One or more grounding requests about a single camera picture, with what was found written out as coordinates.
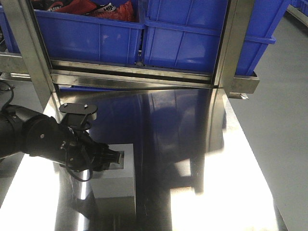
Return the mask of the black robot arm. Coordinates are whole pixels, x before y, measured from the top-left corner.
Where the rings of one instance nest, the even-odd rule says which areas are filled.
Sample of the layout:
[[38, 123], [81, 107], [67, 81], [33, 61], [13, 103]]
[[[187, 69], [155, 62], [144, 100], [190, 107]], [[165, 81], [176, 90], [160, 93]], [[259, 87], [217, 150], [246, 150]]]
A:
[[64, 103], [61, 122], [31, 109], [8, 105], [0, 113], [0, 157], [18, 152], [43, 157], [72, 171], [102, 171], [119, 163], [120, 152], [95, 142], [87, 132], [98, 110], [93, 104]]

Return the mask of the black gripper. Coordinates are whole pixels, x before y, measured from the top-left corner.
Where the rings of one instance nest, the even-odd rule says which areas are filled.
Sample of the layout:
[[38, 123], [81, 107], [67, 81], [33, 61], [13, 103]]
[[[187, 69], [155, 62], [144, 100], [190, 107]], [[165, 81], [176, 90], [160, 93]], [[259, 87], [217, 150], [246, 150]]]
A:
[[63, 125], [52, 129], [52, 161], [71, 171], [101, 171], [109, 163], [120, 164], [121, 152], [94, 141], [85, 130]]

